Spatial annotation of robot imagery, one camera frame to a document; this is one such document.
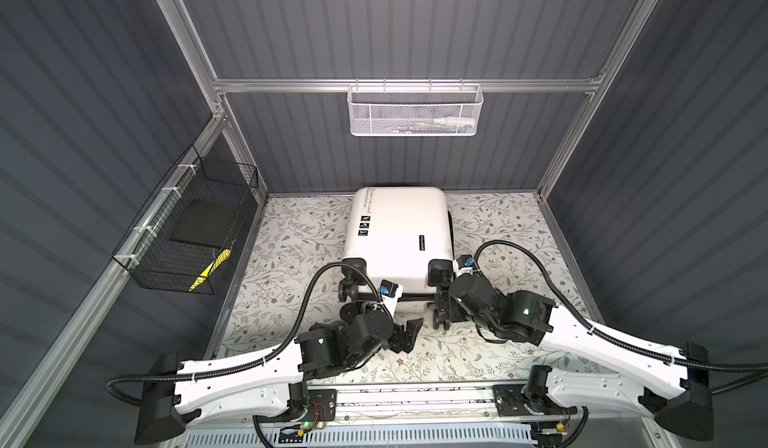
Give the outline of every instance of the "leaf pattern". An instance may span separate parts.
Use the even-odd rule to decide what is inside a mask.
[[[446,196],[453,217],[456,255],[473,254],[487,240],[503,238],[519,243],[542,260],[560,290],[588,316],[533,194]],[[351,206],[352,198],[348,196],[270,198],[219,349],[220,356],[274,346],[287,336],[314,273],[343,255]],[[512,248],[487,248],[480,263],[488,279],[505,293],[531,290],[554,297],[533,262]],[[329,270],[320,277],[302,330],[314,323],[339,319],[343,303],[338,300],[336,286],[340,279],[339,270]],[[395,314],[400,323],[417,316]],[[416,347],[410,354],[382,351],[359,370],[311,383],[524,379],[533,364],[581,372],[607,371],[590,360],[562,351],[511,342],[486,343],[470,323],[453,324],[448,331],[433,330],[432,314],[424,314],[424,318]]]

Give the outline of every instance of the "table surface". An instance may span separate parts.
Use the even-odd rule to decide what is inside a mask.
[[[474,253],[487,240],[502,238],[521,244],[542,260],[571,303],[589,316],[532,193],[446,196],[456,255]],[[218,357],[273,346],[287,336],[314,273],[342,258],[351,206],[351,196],[270,198]],[[513,248],[487,248],[481,262],[488,279],[505,293],[531,290],[554,298],[535,265]],[[340,270],[335,269],[320,277],[301,330],[339,319],[343,304],[336,287],[340,279]],[[400,323],[417,317],[395,314]],[[410,354],[382,351],[359,370],[311,383],[525,379],[533,364],[580,372],[605,370],[563,351],[512,342],[486,343],[471,323],[453,324],[448,331],[433,330],[431,313],[424,318]]]

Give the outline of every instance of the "cable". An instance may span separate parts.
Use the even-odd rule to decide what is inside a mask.
[[[582,406],[581,412],[581,421],[578,422],[576,430],[574,430],[573,434],[571,434],[566,441],[557,445],[556,448],[565,448],[566,446],[570,446],[571,443],[575,442],[578,436],[581,434],[581,431],[584,429],[584,425],[587,424],[587,418],[589,418],[589,408]]]
[[[768,370],[768,363],[754,363],[754,364],[712,364],[712,363],[705,363],[701,361],[696,360],[687,360],[685,358],[677,358],[677,357],[671,357],[666,354],[657,353],[655,351],[646,350],[645,348],[636,347],[632,344],[629,344],[625,341],[622,341],[618,338],[614,338],[610,336],[607,333],[604,333],[603,331],[600,331],[597,328],[594,328],[592,323],[590,323],[584,316],[579,313],[579,311],[571,304],[571,301],[568,300],[564,294],[556,287],[554,286],[554,282],[549,277],[549,273],[547,273],[547,269],[544,267],[543,263],[539,261],[538,258],[531,252],[525,249],[524,247],[520,246],[519,244],[513,243],[513,242],[507,242],[506,240],[491,240],[489,242],[485,242],[480,245],[480,248],[475,251],[475,267],[476,267],[476,273],[478,273],[480,276],[482,276],[485,280],[487,280],[490,283],[490,280],[485,277],[484,273],[480,269],[480,253],[485,250],[487,247],[492,246],[494,244],[503,244],[505,246],[513,247],[519,251],[522,251],[525,253],[526,256],[528,256],[538,267],[538,269],[542,272],[542,276],[544,277],[544,281],[547,282],[547,286],[552,290],[554,293],[554,296],[556,296],[563,306],[568,309],[569,312],[578,320],[579,323],[581,323],[582,326],[587,328],[588,331],[590,331],[593,335],[602,338],[603,340],[606,340],[607,342],[614,344],[618,347],[624,348],[625,350],[631,351],[633,353],[637,353],[640,355],[643,355],[645,357],[653,358],[655,360],[663,361],[667,364],[676,364],[680,366],[686,366],[689,368],[695,368],[698,370],[708,370],[708,371],[723,371],[726,373],[753,373],[756,371],[764,371]]]
[[[266,440],[266,436],[264,436],[261,426],[259,426],[259,417],[256,415],[254,415],[254,428],[256,429],[256,436],[259,437],[259,441],[264,445],[264,448],[275,448],[272,443]]]
[[[299,331],[299,326],[301,325],[302,320],[304,319],[304,313],[306,312],[306,307],[308,303],[310,302],[310,296],[312,295],[312,289],[315,287],[315,283],[317,283],[317,280],[320,278],[320,276],[325,273],[327,270],[330,270],[334,267],[344,267],[348,268],[350,270],[353,270],[358,275],[362,277],[363,280],[365,280],[366,284],[369,286],[371,291],[373,292],[374,296],[376,297],[376,300],[379,302],[379,306],[384,309],[384,312],[387,314],[390,320],[392,320],[392,314],[389,313],[389,310],[384,305],[382,301],[382,295],[379,293],[379,291],[373,286],[373,282],[368,278],[368,276],[360,271],[359,268],[352,266],[347,263],[343,263],[341,261],[332,261],[325,266],[321,267],[320,270],[315,273],[315,276],[312,277],[312,280],[310,281],[310,284],[306,287],[306,291],[304,293],[304,300],[301,302],[301,306],[299,307],[299,313],[296,315],[296,321],[293,323],[293,327],[291,328],[291,331],[288,333],[288,336],[283,340],[283,343],[281,343],[277,348],[275,348],[271,353],[268,355],[259,358],[258,360],[254,360],[248,363],[244,363],[242,365],[232,366],[230,368],[220,368],[218,370],[212,370],[212,371],[203,371],[200,373],[185,373],[185,374],[176,374],[175,372],[167,372],[162,374],[154,374],[154,375],[120,375],[112,378],[110,381],[107,382],[106,388],[107,392],[117,398],[120,401],[123,401],[127,404],[140,406],[141,405],[141,399],[131,396],[129,394],[124,393],[123,391],[120,391],[115,385],[122,384],[122,383],[144,383],[144,382],[155,382],[155,383],[178,383],[183,381],[192,381],[192,379],[195,380],[207,380],[209,378],[216,378],[218,376],[227,376],[232,375],[235,373],[239,373],[241,371],[250,370],[251,368],[255,368],[256,366],[262,366],[267,361],[272,360],[273,358],[276,358],[280,356],[280,353],[284,351],[285,348],[288,347],[288,345],[293,341],[293,338],[296,337],[296,333]]]
[[[729,391],[735,390],[736,388],[741,388],[742,386],[760,381],[766,377],[768,377],[768,371],[758,371],[757,373],[752,373],[751,375],[744,376],[744,378],[739,378],[738,380],[731,381],[725,385],[716,386],[712,389],[712,396],[727,393]]]
[[[506,343],[506,342],[507,342],[506,340],[492,340],[492,339],[490,339],[490,338],[486,338],[486,337],[482,336],[482,332],[480,331],[480,325],[479,325],[479,324],[476,324],[476,325],[475,325],[475,328],[476,328],[476,329],[477,329],[477,331],[478,331],[478,336],[479,336],[480,338],[483,338],[483,339],[484,339],[486,342],[488,342],[488,343],[504,344],[504,343]]]

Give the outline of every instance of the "striped gray wall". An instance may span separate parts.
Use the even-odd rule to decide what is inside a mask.
[[[223,78],[571,78],[635,0],[184,2]]]
[[[0,0],[0,92],[1,413],[210,111],[154,0]],[[103,382],[198,353],[214,302],[129,286],[28,445],[127,445]]]
[[[350,134],[343,94],[227,97],[273,193],[371,185],[536,188],[584,99],[489,93],[475,136],[372,138]]]
[[[767,7],[661,0],[550,198],[611,326],[726,363],[768,360]],[[759,444],[767,397],[690,445]]]

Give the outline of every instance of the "gray wall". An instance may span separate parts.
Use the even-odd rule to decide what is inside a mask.
[[[0,0],[0,92],[1,413],[210,112],[154,0]],[[104,380],[199,352],[212,302],[129,286],[30,446],[97,440]]]
[[[184,0],[222,78],[598,74],[636,0]],[[272,192],[536,188],[581,95],[486,94],[469,138],[358,139],[341,95],[230,95]]]
[[[584,96],[485,95],[478,134],[358,137],[341,94],[227,96],[271,192],[536,188]]]
[[[719,362],[768,360],[767,6],[661,0],[550,198],[611,326]],[[767,397],[718,396],[711,445]]]

